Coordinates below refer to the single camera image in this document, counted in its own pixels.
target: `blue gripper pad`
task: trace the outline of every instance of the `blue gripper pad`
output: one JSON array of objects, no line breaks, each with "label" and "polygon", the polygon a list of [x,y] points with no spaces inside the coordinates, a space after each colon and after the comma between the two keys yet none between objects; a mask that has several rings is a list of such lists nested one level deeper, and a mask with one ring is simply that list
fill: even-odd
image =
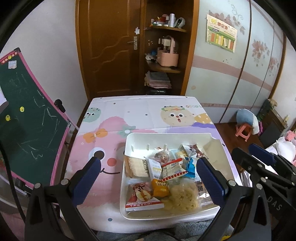
[{"label": "blue gripper pad", "polygon": [[249,145],[248,149],[251,155],[258,158],[264,164],[268,166],[273,166],[276,163],[276,160],[274,159],[273,154],[264,150],[260,146],[257,146],[256,144],[251,144]]},{"label": "blue gripper pad", "polygon": [[203,158],[199,158],[197,160],[196,171],[209,192],[213,203],[223,207],[225,204],[225,189],[221,186],[213,172],[205,164]]},{"label": "blue gripper pad", "polygon": [[75,207],[84,202],[89,190],[91,189],[96,178],[100,174],[101,160],[96,157],[92,157],[89,160],[89,162],[93,160],[94,162],[92,163],[92,165],[88,166],[88,169],[86,170],[85,174],[81,177],[81,179],[73,189],[72,203],[73,203],[73,206]]}]

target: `paper note on chalkboard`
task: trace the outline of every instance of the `paper note on chalkboard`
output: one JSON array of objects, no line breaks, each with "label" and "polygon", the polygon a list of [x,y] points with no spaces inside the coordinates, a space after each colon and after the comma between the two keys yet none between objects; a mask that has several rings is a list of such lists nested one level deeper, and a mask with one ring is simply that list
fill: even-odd
[{"label": "paper note on chalkboard", "polygon": [[8,69],[15,69],[17,67],[17,61],[8,61]]},{"label": "paper note on chalkboard", "polygon": [[234,53],[237,42],[237,29],[215,17],[207,15],[206,41]]},{"label": "paper note on chalkboard", "polygon": [[0,113],[8,106],[8,101],[4,97],[2,89],[0,87]]}]

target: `cartoon eye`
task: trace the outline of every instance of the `cartoon eye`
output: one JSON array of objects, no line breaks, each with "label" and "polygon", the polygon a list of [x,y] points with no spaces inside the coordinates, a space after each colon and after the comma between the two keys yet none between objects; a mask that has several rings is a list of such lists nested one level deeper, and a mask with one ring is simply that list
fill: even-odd
[{"label": "cartoon eye", "polygon": [[105,150],[100,147],[95,147],[89,152],[89,160],[95,156],[96,158],[100,159],[101,161],[105,158]]}]

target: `wooden door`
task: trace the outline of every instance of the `wooden door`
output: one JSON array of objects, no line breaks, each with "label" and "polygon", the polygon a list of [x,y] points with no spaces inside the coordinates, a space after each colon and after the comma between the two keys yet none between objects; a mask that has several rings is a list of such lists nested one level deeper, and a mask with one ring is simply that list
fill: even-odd
[{"label": "wooden door", "polygon": [[135,94],[136,27],[140,28],[140,0],[77,0],[78,55],[88,98]]}]

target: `orange plastic stool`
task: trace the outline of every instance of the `orange plastic stool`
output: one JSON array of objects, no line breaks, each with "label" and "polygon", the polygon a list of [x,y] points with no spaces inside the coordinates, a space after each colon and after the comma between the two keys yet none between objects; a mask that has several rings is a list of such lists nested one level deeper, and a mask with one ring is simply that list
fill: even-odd
[{"label": "orange plastic stool", "polygon": [[[238,136],[241,136],[242,138],[245,139],[245,141],[247,141],[248,138],[249,138],[250,135],[251,135],[251,132],[252,132],[252,129],[253,129],[253,128],[252,128],[249,124],[247,124],[247,123],[242,124],[240,127],[238,127],[237,125],[236,125],[235,127],[236,127],[236,129],[237,129],[237,132],[236,132],[235,135],[236,135],[237,137],[238,137]],[[245,136],[245,135],[242,133],[243,131],[247,132],[248,135]]]}]

